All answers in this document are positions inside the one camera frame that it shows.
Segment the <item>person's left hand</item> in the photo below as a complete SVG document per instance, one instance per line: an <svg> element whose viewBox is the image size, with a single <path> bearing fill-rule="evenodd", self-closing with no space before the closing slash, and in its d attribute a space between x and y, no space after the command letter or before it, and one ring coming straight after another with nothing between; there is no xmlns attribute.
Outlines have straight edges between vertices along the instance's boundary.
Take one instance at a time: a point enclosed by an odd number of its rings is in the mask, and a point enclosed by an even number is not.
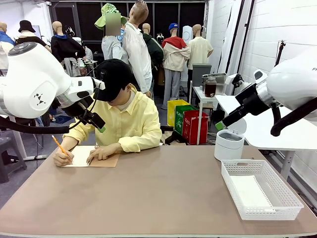
<svg viewBox="0 0 317 238"><path fill-rule="evenodd" d="M97 160L106 160L108 156L114 154L116 152L116 146L108 145L108 146L96 146L95 150L91 152L91 156Z"/></svg>

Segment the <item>person's right hand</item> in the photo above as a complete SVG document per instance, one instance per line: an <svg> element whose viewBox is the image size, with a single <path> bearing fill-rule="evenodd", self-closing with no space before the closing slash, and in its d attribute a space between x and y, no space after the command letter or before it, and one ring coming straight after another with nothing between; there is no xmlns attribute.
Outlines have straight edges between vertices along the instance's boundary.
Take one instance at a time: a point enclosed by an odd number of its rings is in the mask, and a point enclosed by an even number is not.
<svg viewBox="0 0 317 238"><path fill-rule="evenodd" d="M59 167L71 165L73 158L74 155L71 152L66 151L66 153L63 153L60 149L58 149L53 155L53 161L55 165Z"/></svg>

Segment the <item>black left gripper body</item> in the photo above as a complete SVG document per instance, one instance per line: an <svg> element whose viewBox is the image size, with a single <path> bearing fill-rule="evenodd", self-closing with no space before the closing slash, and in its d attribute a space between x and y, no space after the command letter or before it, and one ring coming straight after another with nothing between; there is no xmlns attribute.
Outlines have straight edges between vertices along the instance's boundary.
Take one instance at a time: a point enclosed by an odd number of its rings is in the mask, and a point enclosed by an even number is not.
<svg viewBox="0 0 317 238"><path fill-rule="evenodd" d="M61 104L61 108L70 117L77 117L83 115L85 110L93 104L93 99L91 96L83 98L77 102L67 102Z"/></svg>

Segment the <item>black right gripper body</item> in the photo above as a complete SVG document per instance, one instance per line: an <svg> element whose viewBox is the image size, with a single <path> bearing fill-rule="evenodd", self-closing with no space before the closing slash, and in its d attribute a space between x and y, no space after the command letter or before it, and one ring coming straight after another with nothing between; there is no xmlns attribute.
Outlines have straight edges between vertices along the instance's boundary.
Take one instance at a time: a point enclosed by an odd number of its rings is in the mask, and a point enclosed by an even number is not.
<svg viewBox="0 0 317 238"><path fill-rule="evenodd" d="M269 109L269 106L266 105L258 96L255 83L237 94L235 99L240 103L237 110L241 116L245 116L247 114L257 116Z"/></svg>

